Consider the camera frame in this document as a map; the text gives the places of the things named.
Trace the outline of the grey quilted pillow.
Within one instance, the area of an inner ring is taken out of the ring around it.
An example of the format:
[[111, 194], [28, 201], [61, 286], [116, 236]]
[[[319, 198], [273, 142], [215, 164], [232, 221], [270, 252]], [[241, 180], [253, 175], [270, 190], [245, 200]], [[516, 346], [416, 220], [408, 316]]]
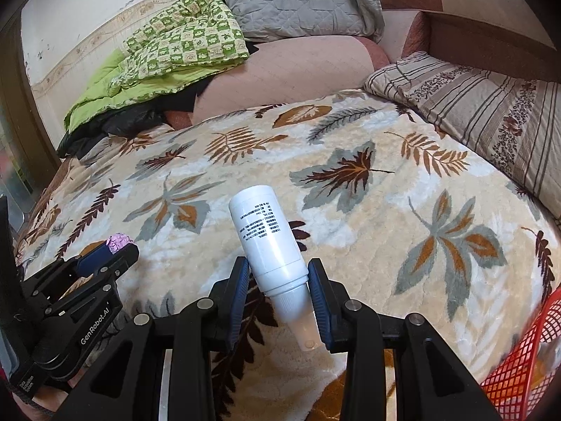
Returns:
[[380, 0], [224, 0], [252, 42], [322, 35], [381, 39]]

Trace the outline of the white spray bottle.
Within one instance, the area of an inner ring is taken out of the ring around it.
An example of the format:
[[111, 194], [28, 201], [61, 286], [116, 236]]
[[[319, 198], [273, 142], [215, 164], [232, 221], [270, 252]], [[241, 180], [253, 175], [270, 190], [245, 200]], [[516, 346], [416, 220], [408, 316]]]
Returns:
[[302, 351], [315, 350], [320, 337], [308, 268], [273, 188], [243, 189], [230, 200], [229, 211], [254, 279], [278, 322], [288, 326]]

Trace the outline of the red plastic mesh basket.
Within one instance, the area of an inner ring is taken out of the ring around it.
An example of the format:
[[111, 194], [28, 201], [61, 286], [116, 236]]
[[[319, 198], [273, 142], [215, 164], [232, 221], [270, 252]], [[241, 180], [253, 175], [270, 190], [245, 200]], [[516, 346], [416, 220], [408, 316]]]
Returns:
[[560, 368], [560, 291], [547, 299], [523, 338], [481, 383], [504, 420], [524, 420]]

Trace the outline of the pink quilted bolster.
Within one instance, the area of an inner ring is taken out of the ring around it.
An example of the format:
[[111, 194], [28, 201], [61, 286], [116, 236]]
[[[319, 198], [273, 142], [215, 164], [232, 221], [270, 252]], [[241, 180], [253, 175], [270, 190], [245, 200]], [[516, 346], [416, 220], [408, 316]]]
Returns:
[[383, 49], [365, 37], [343, 35], [282, 39], [257, 45], [239, 67], [189, 86], [161, 101], [175, 129], [249, 107], [295, 103], [358, 88], [389, 64]]

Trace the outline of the brown patchwork headboard cushion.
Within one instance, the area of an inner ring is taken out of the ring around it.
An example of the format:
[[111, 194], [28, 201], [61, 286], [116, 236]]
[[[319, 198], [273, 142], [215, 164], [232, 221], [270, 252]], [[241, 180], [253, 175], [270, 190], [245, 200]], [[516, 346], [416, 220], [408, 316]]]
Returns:
[[560, 50], [525, 0], [380, 0], [389, 60], [417, 51], [515, 78], [560, 80]]

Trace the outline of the leaf pattern bed blanket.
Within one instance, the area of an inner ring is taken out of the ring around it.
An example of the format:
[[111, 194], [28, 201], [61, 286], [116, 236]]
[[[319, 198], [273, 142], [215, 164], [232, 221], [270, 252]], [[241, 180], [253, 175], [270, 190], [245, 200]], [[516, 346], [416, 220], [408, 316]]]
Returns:
[[64, 162], [17, 260], [33, 275], [115, 233], [138, 262], [119, 280], [114, 336], [173, 315], [243, 248], [228, 210], [271, 186], [306, 259], [385, 315], [420, 312], [477, 380], [560, 283], [560, 235], [501, 171], [418, 114], [360, 91], [103, 139]]

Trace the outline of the striped floral pillow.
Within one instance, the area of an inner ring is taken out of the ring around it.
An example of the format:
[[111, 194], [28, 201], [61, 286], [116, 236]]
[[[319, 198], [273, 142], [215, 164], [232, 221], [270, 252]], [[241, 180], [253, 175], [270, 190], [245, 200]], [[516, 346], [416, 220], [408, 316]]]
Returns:
[[372, 73], [371, 94], [410, 107], [560, 217], [560, 85], [419, 51]]

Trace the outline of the green checkered quilt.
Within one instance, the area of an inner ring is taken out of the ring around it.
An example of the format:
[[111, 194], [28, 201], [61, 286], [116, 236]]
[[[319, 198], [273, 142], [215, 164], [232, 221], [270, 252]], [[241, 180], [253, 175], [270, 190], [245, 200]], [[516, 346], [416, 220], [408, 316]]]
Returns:
[[143, 103], [230, 71], [250, 56], [224, 0], [177, 0], [136, 29], [93, 73], [66, 133], [107, 110]]

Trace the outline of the purple wrapper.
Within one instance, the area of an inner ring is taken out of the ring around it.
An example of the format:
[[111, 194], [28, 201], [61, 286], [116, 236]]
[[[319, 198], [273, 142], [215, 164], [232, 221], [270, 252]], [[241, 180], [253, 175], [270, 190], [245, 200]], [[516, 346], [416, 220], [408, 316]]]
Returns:
[[106, 241], [106, 247], [112, 254], [118, 253], [121, 249], [127, 246], [127, 244], [133, 243], [131, 237], [123, 233], [116, 233], [111, 235]]

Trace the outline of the black garment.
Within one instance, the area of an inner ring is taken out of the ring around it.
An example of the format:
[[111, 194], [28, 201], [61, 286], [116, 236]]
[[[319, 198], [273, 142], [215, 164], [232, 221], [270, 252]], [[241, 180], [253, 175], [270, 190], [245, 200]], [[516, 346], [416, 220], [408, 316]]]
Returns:
[[75, 130], [66, 132], [56, 154], [59, 159], [83, 158], [102, 139], [118, 136], [127, 139], [162, 123], [170, 123], [172, 114], [182, 118], [192, 113], [199, 98], [213, 80], [212, 76], [191, 84], [181, 91], [160, 95], [144, 103], [134, 103], [121, 109], [107, 110]]

